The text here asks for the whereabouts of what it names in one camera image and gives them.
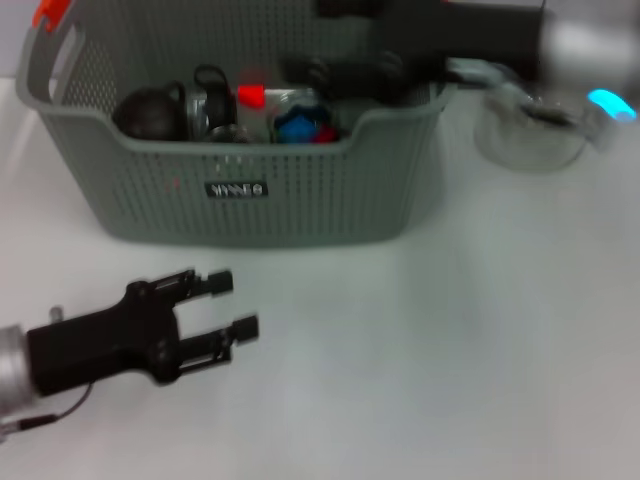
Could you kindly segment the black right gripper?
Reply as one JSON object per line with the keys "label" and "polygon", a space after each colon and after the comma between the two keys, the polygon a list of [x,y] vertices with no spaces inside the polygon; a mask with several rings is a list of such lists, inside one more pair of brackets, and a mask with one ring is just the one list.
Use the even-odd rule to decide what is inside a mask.
{"label": "black right gripper", "polygon": [[385,50],[369,58],[326,60],[287,54],[279,60],[286,82],[329,100],[372,99],[393,104],[406,94],[406,68],[426,75],[449,59],[483,60],[519,76],[537,76],[544,12],[536,7],[453,1],[316,0],[322,18],[378,16]]}

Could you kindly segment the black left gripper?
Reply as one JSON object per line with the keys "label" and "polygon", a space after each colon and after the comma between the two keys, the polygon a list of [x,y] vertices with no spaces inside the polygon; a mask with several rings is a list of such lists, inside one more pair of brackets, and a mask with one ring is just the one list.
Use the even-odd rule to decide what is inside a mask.
{"label": "black left gripper", "polygon": [[148,284],[130,285],[124,297],[106,310],[32,329],[27,344],[33,384],[39,394],[50,396],[138,371],[167,385],[180,373],[230,363],[235,345],[259,338],[257,315],[180,341],[173,308],[176,301],[233,289],[230,270],[205,276],[187,270],[156,280],[155,292]]}

